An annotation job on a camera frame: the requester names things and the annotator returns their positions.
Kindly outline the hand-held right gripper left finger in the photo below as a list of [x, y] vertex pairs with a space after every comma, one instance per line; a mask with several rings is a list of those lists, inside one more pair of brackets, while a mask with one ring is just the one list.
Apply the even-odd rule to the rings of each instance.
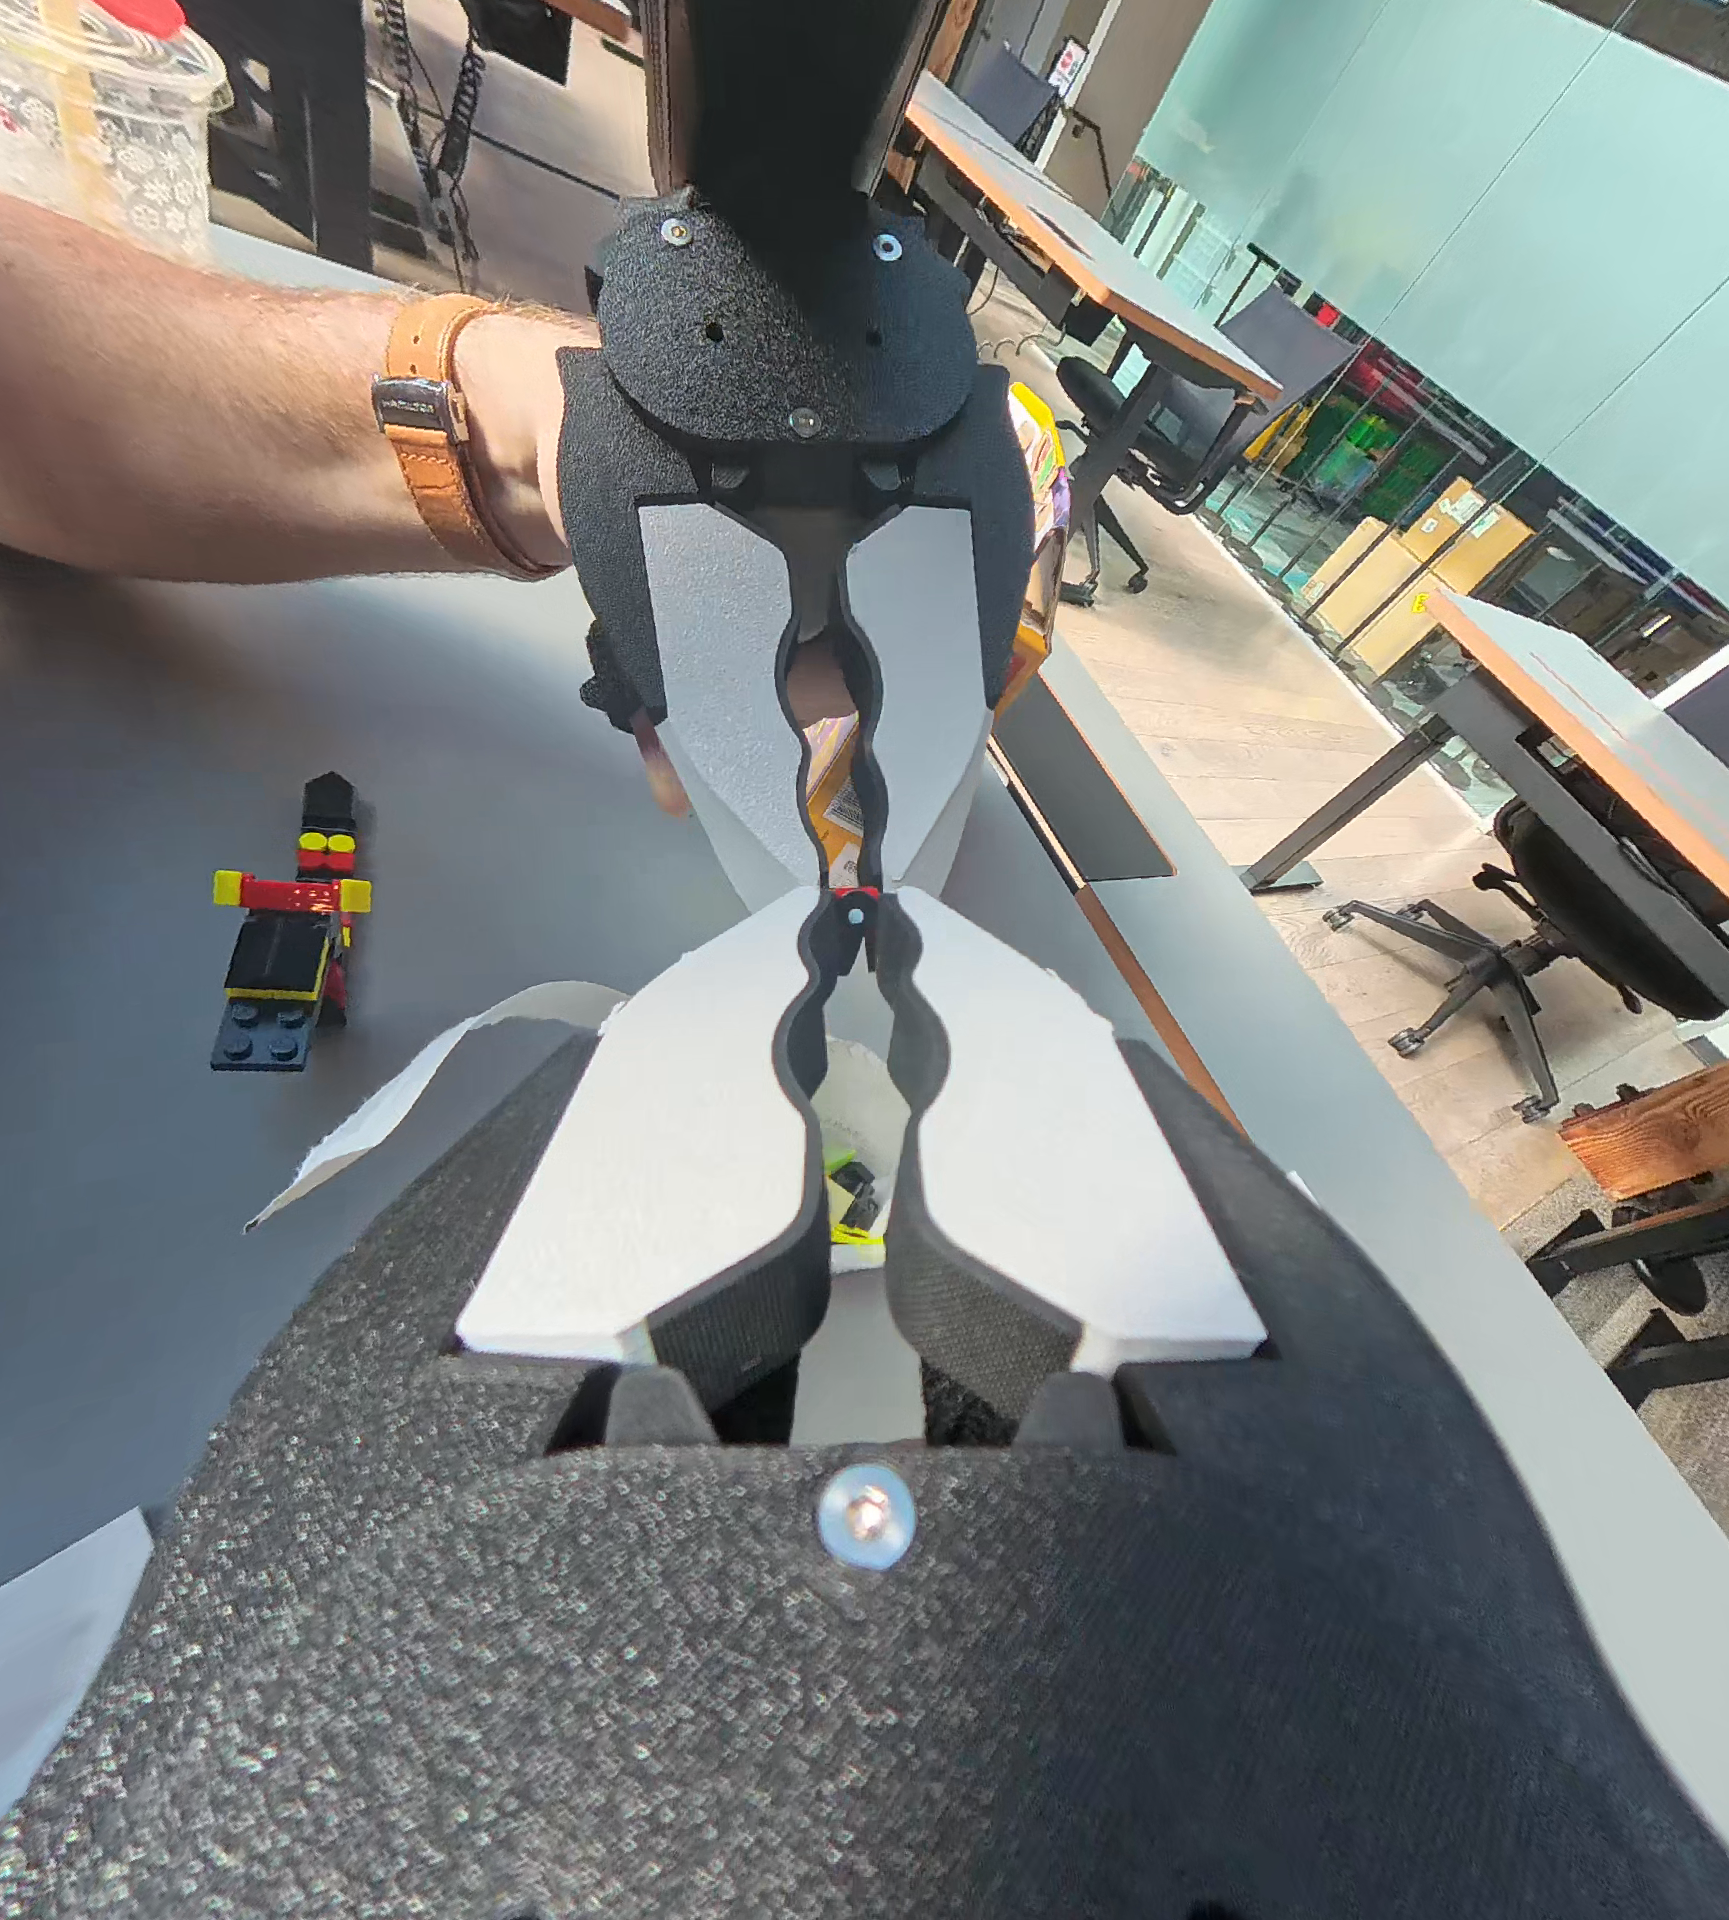
[[473, 1354], [787, 1362], [828, 1309], [811, 1091], [828, 963], [799, 888], [607, 1022], [460, 1312]]

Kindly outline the clear plastic cup with straw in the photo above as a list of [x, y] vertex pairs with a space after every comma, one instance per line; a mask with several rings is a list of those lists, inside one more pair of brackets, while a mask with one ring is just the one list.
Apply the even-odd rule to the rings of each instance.
[[221, 60], [176, 2], [0, 2], [0, 189], [207, 265]]

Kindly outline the long wood edged desk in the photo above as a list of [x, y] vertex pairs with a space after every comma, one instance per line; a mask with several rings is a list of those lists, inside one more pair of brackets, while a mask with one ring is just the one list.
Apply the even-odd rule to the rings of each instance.
[[927, 70], [906, 103], [906, 125], [924, 138], [917, 183], [933, 211], [995, 261], [1047, 322], [1069, 328], [1090, 299], [1155, 367], [1259, 406], [1281, 397], [1281, 384], [1259, 362]]

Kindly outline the black office chair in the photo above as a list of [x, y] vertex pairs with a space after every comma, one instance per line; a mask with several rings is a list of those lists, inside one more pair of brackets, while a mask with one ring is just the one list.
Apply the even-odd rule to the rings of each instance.
[[1524, 1124], [1537, 1124], [1556, 1106], [1559, 1091], [1539, 1031], [1540, 1002], [1530, 980], [1552, 963], [1584, 963], [1618, 993], [1630, 1013], [1653, 1003], [1680, 1020], [1703, 1022], [1721, 1017], [1726, 1008], [1523, 800], [1501, 807], [1495, 836], [1509, 854], [1509, 865], [1482, 865], [1472, 876], [1472, 885], [1506, 895], [1532, 924], [1524, 938], [1496, 942], [1432, 899], [1416, 899], [1400, 909], [1349, 899], [1326, 909], [1325, 924], [1343, 929], [1365, 919], [1458, 960], [1434, 1012], [1422, 1023], [1395, 1031], [1388, 1043], [1410, 1057], [1453, 1013], [1482, 993], [1492, 995], [1504, 1029], [1534, 1079], [1534, 1089], [1521, 1097], [1514, 1109]]
[[1090, 360], [1069, 353], [1058, 362], [1058, 381], [1081, 412], [1081, 419], [1069, 424], [1084, 441], [1084, 451], [1069, 466], [1070, 530], [1082, 537], [1088, 551], [1086, 575], [1078, 581], [1066, 580], [1060, 595], [1069, 605], [1088, 607], [1101, 581], [1105, 535], [1137, 562], [1126, 590], [1137, 593], [1147, 585], [1148, 564], [1116, 520], [1105, 491], [1131, 459], [1138, 433], [1166, 395], [1171, 374], [1148, 364], [1138, 384], [1120, 393], [1112, 377]]

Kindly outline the wooden plank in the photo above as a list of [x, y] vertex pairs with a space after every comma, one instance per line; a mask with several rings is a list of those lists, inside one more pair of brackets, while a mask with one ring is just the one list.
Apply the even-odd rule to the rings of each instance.
[[1729, 1062], [1580, 1112], [1556, 1134], [1612, 1199], [1712, 1175], [1729, 1167]]

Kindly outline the black red yellow lego build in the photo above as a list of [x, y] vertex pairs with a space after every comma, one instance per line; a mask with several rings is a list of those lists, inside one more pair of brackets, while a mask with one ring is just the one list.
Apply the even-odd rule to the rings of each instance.
[[325, 772], [302, 789], [294, 876], [213, 871], [212, 902], [240, 907], [244, 919], [223, 975], [212, 1070], [302, 1071], [316, 1029], [347, 1023], [352, 925], [372, 905], [356, 856], [354, 788]]

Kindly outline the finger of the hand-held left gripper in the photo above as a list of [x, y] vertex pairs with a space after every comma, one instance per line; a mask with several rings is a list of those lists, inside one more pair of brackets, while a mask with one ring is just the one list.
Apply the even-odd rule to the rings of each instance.
[[797, 650], [782, 550], [706, 502], [639, 509], [664, 718], [656, 738], [738, 898], [827, 882], [805, 727], [846, 708], [827, 644]]
[[991, 729], [963, 508], [906, 505], [846, 558], [846, 609], [876, 667], [852, 788], [884, 889], [937, 893]]

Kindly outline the person's left hand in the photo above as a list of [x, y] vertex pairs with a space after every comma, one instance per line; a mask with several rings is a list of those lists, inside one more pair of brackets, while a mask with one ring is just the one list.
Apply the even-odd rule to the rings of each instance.
[[544, 569], [571, 565], [558, 485], [567, 347], [597, 347], [592, 318], [505, 303], [468, 320], [453, 350], [481, 509], [510, 551]]

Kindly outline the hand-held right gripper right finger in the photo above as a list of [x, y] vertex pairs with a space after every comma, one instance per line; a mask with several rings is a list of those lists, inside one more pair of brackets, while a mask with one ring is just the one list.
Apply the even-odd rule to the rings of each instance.
[[917, 888], [876, 904], [908, 1106], [887, 1287], [945, 1372], [1253, 1355], [1264, 1325], [1112, 1025]]

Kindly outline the torn printed white paper bag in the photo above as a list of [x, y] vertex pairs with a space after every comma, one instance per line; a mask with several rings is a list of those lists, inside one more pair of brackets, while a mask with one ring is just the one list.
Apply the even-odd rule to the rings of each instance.
[[[362, 1234], [380, 1212], [491, 1116], [508, 1091], [567, 1059], [579, 1023], [512, 1017], [462, 1035], [451, 1064], [434, 1067], [392, 1138], [331, 1173], [250, 1234], [251, 1243], [326, 1237], [331, 1223]], [[924, 1386], [917, 1352], [897, 1332], [884, 1298], [879, 1235], [889, 1219], [893, 1166], [906, 1106], [884, 1066], [890, 1017], [856, 974], [828, 1000], [828, 1075], [814, 1096], [824, 1153], [848, 1151], [875, 1177], [876, 1212], [860, 1237], [830, 1246], [828, 1313], [808, 1344], [790, 1400], [797, 1443], [917, 1443]]]

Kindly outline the person's left forearm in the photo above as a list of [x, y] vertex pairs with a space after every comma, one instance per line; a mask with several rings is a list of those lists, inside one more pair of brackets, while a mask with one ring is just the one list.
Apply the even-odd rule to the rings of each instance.
[[0, 544], [159, 581], [457, 569], [372, 415], [400, 305], [0, 194]]

